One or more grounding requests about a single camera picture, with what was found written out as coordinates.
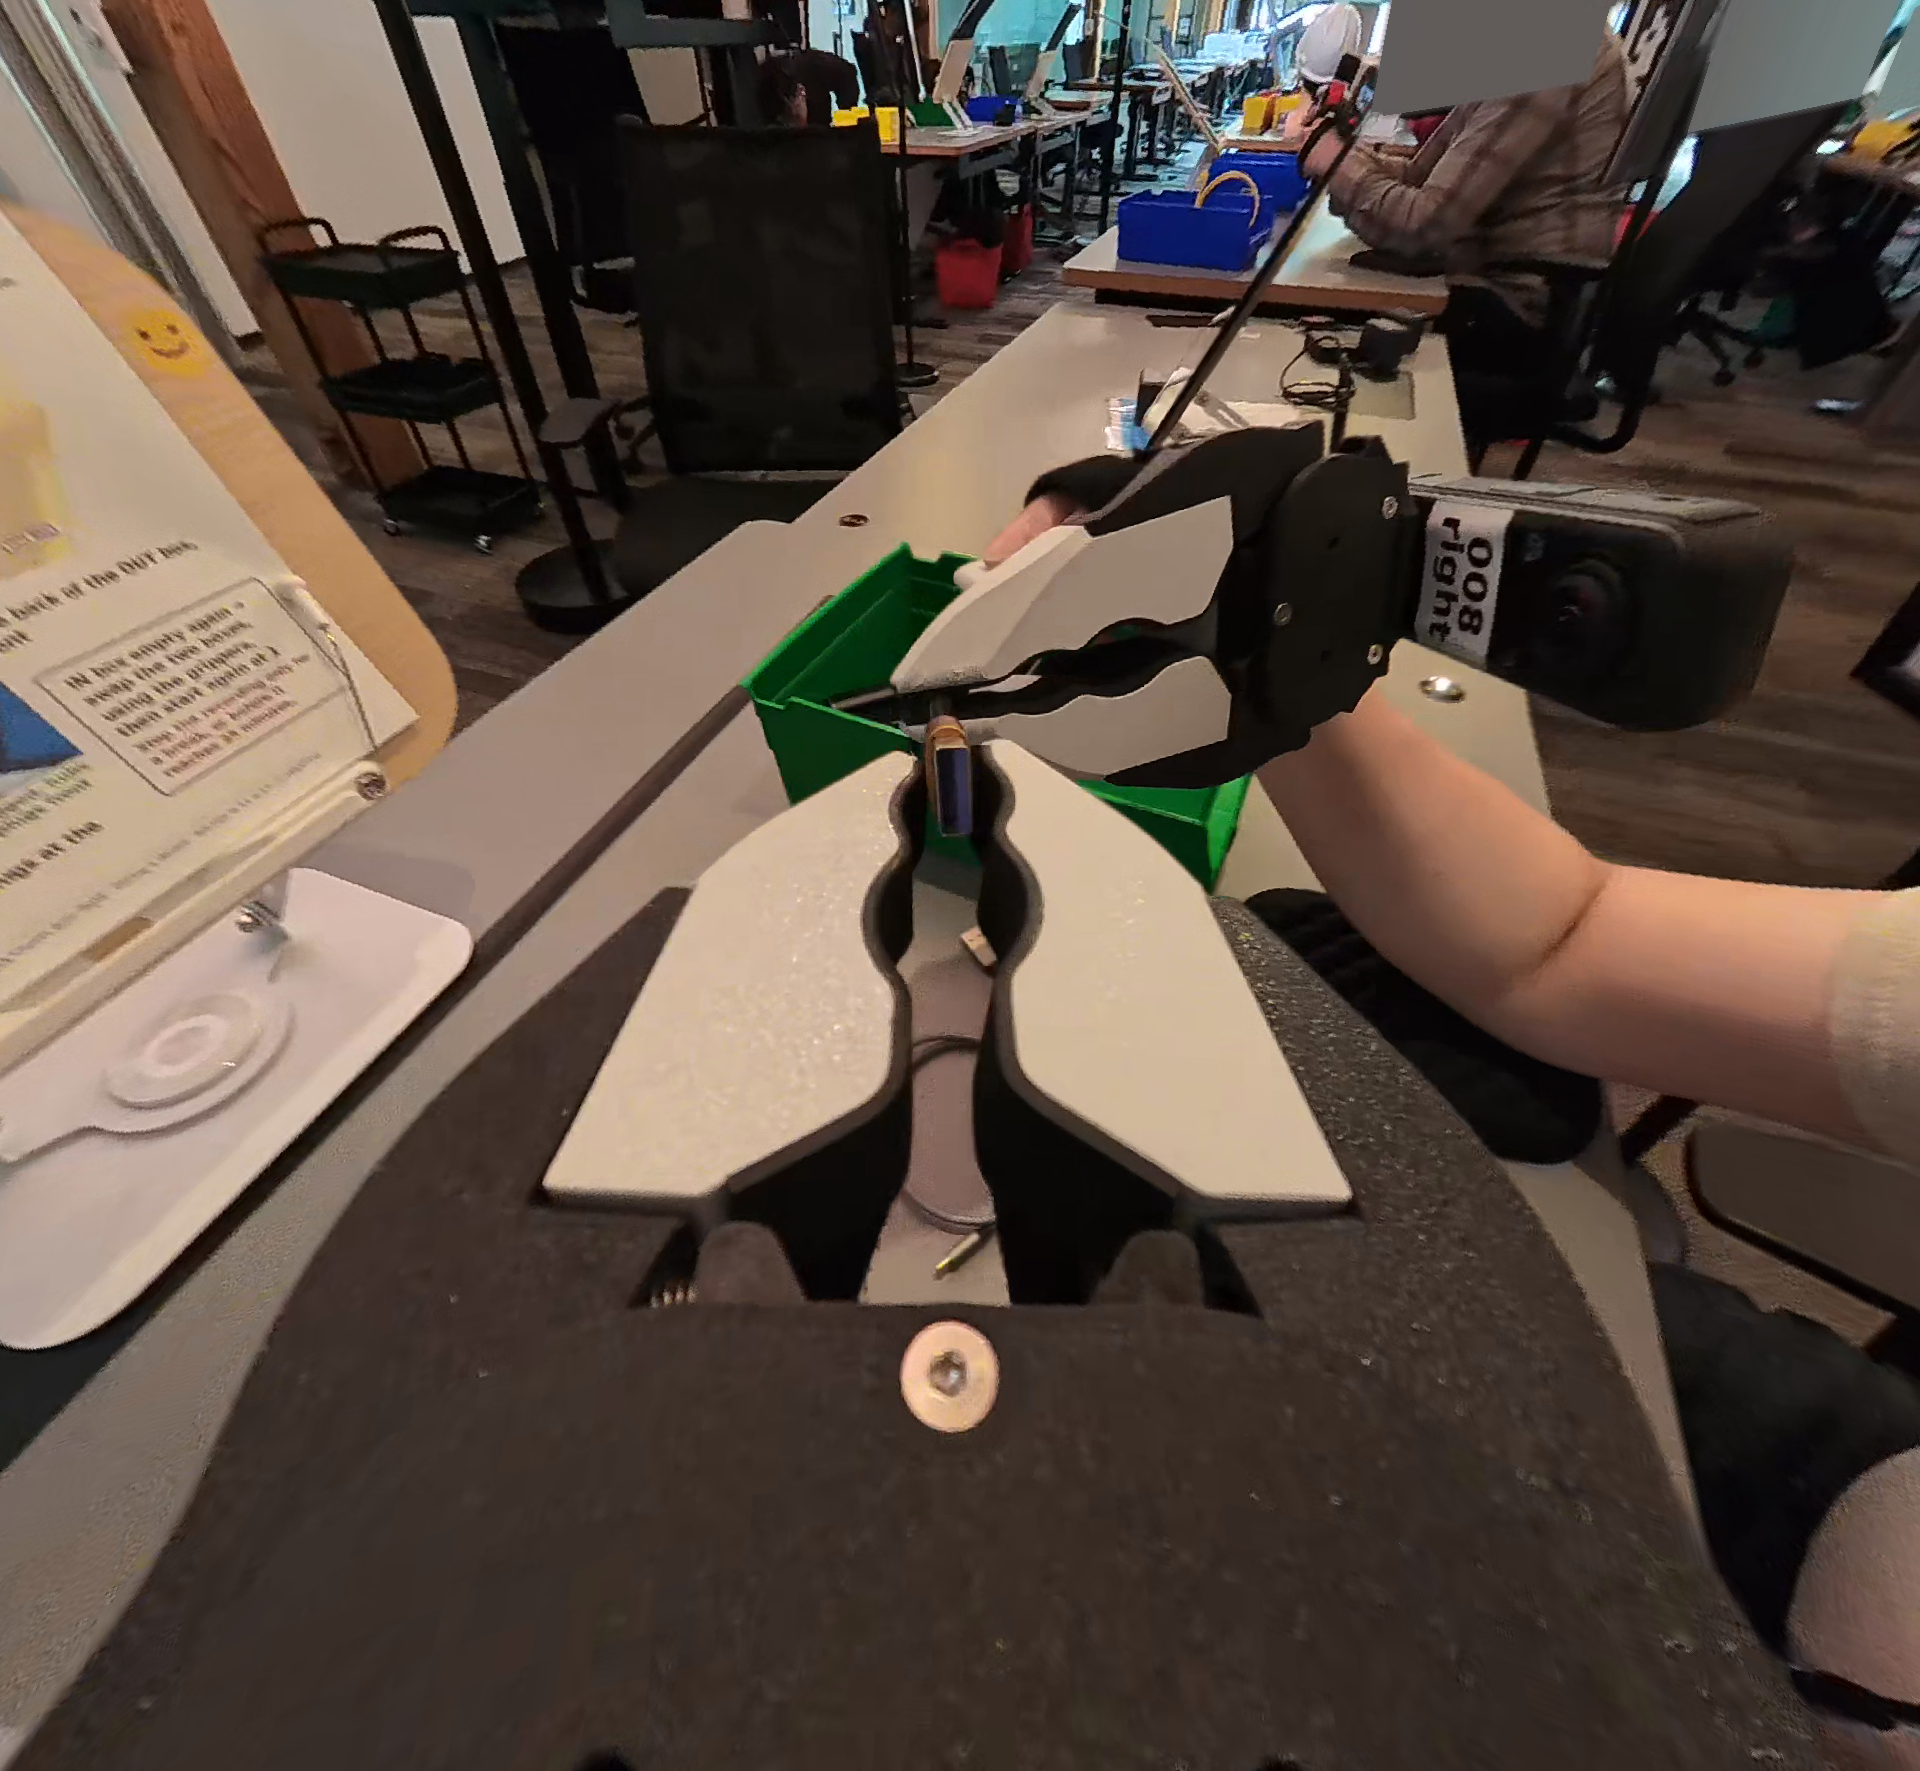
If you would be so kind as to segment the person's right hand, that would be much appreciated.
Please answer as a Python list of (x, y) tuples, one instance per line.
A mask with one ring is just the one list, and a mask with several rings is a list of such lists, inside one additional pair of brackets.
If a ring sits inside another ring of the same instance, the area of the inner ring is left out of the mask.
[(1000, 529), (987, 551), (980, 555), (984, 565), (1000, 565), (1009, 557), (1019, 557), (1036, 538), (1078, 524), (1085, 509), (1063, 492), (1043, 492), (1024, 502), (1024, 509)]

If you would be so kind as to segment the wooden post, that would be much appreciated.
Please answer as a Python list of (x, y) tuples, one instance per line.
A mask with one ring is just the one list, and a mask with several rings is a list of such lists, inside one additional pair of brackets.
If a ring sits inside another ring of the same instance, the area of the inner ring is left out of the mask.
[(326, 373), (371, 366), (366, 327), (342, 305), (292, 305), (263, 263), (263, 232), (306, 216), (207, 0), (99, 0), (133, 67), (133, 94), (171, 156), (211, 243), (248, 301), (327, 458), (375, 488), (427, 469), (409, 426), (342, 414)]

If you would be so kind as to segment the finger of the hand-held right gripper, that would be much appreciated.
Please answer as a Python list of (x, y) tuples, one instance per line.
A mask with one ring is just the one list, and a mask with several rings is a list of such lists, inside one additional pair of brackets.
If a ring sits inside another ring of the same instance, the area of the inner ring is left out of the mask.
[(892, 676), (892, 689), (945, 693), (1014, 676), (1046, 653), (1078, 653), (1127, 624), (1181, 626), (1217, 596), (1236, 547), (1229, 498), (1112, 532), (1055, 525), (971, 580)]
[(1188, 650), (1043, 653), (984, 682), (980, 735), (1082, 782), (1214, 788), (1253, 769), (1234, 709), (1223, 669)]

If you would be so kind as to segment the green plastic box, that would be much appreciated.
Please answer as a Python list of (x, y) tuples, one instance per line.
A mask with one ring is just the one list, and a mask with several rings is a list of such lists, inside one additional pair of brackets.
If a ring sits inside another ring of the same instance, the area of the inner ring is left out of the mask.
[[(920, 754), (898, 718), (845, 709), (889, 688), (899, 656), (957, 598), (960, 555), (898, 547), (793, 626), (746, 677), (789, 803), (816, 797), (889, 754)], [(1204, 890), (1223, 879), (1239, 834), (1247, 778), (1204, 790), (1089, 782), (1144, 828)]]

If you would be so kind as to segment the black power adapter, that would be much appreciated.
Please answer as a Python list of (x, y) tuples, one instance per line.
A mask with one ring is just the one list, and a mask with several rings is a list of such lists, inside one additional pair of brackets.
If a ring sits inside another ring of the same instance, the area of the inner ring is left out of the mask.
[(1365, 320), (1335, 320), (1308, 312), (1299, 320), (1303, 348), (1283, 367), (1279, 396), (1308, 410), (1345, 410), (1361, 387), (1391, 387), (1402, 366), (1421, 350), (1430, 320), (1421, 312), (1379, 312)]

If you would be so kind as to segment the white plastic packet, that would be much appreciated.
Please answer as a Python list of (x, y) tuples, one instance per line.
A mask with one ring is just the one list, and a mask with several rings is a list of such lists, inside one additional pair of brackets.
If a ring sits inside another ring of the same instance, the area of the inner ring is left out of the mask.
[[(1168, 376), (1139, 373), (1134, 393), (1118, 393), (1106, 400), (1106, 426), (1105, 445), (1112, 455), (1141, 455), (1151, 449), (1157, 435), (1170, 417), (1173, 401), (1188, 387), (1188, 367), (1175, 367)], [(1252, 427), (1253, 419), (1234, 401), (1220, 400), (1214, 391), (1203, 391), (1193, 406), (1181, 414), (1175, 436), (1170, 442), (1204, 440), (1239, 427)]]

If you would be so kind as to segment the person's right forearm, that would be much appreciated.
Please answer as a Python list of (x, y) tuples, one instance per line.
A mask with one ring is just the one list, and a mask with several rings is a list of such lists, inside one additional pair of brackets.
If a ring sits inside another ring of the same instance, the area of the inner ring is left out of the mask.
[(1599, 860), (1377, 693), (1259, 784), (1391, 965), (1517, 1053), (1917, 1168), (1917, 890)]

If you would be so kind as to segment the white board stand base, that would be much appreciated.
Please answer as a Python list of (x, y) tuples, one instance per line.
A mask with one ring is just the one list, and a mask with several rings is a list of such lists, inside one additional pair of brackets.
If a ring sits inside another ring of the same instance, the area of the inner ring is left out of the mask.
[(3, 1346), (139, 1301), (468, 968), (468, 925), (284, 876), (3, 1079)]

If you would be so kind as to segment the dark cloth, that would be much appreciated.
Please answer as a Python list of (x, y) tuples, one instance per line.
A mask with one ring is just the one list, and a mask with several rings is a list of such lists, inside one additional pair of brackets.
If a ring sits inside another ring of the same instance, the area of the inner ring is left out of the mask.
[(1914, 1769), (1917, 1383), (1684, 1264), (1651, 1290), (1721, 1583), (1831, 1769)]

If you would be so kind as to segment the blue plastic bin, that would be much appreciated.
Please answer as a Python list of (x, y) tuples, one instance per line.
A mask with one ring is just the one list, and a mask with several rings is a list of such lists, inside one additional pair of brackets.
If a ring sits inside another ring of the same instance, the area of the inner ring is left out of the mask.
[(1129, 268), (1234, 276), (1259, 263), (1277, 219), (1263, 219), (1259, 193), (1217, 202), (1217, 189), (1141, 189), (1118, 202), (1115, 261)]
[(1296, 153), (1223, 153), (1203, 176), (1197, 193), (1217, 189), (1217, 202), (1234, 203), (1259, 193), (1263, 219), (1290, 216), (1312, 199)]

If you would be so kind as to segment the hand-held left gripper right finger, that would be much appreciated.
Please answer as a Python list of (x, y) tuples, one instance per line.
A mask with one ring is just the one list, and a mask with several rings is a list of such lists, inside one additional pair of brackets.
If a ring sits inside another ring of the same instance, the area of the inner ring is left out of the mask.
[(978, 754), (980, 929), (1014, 1091), (1181, 1212), (1344, 1212), (1351, 1185), (1208, 890), (1006, 739)]

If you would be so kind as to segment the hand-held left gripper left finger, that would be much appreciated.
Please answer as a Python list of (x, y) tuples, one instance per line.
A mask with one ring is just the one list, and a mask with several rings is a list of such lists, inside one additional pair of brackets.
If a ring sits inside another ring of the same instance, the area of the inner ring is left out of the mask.
[(920, 761), (889, 751), (691, 887), (547, 1168), (559, 1202), (724, 1206), (905, 1083)]

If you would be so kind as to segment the row of office desks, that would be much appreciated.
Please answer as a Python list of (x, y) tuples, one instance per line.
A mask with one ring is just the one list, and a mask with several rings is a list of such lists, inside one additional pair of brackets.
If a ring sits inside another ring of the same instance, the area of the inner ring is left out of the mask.
[(1089, 189), (1098, 209), (1112, 212), (1124, 183), (1170, 160), (1173, 128), (1184, 124), (1214, 153), (1229, 150), (1226, 108), (1234, 82), (1253, 87), (1253, 58), (1203, 55), (1160, 59), (1122, 87), (1068, 87), (1060, 98), (1019, 94), (950, 102), (895, 101), (889, 77), (898, 58), (911, 62), (905, 38), (910, 0), (865, 0), (865, 22), (852, 33), (859, 79), (884, 92), (876, 102), (843, 102), (836, 92), (812, 92), (812, 120), (876, 128), (895, 160), (925, 160), (950, 177), (987, 177), (997, 169), (1024, 176), (1027, 203), (1039, 206), (1043, 164), (1063, 164), (1060, 232), (1072, 236), (1078, 193)]

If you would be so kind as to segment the black rolling cart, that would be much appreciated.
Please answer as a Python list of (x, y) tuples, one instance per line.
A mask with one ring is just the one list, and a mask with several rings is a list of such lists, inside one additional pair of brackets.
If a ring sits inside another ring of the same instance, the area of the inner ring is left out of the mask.
[[(441, 223), (349, 240), (326, 219), (270, 222), (256, 232), (263, 269), (284, 298), (320, 391), (371, 473), (366, 426), (411, 436), (418, 463), (375, 488), (385, 534), (441, 534), (480, 555), (542, 519), (542, 485), (507, 406), (461, 246)], [(312, 309), (340, 305), (371, 355), (323, 355)]]

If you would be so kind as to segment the black cable orange plug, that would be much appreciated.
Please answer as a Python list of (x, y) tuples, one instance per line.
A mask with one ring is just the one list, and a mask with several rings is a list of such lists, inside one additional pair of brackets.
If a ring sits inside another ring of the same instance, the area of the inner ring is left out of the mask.
[(911, 739), (920, 751), (928, 811), (950, 838), (974, 834), (974, 735), (967, 706), (971, 683), (920, 689), (871, 688), (832, 698), (828, 706)]

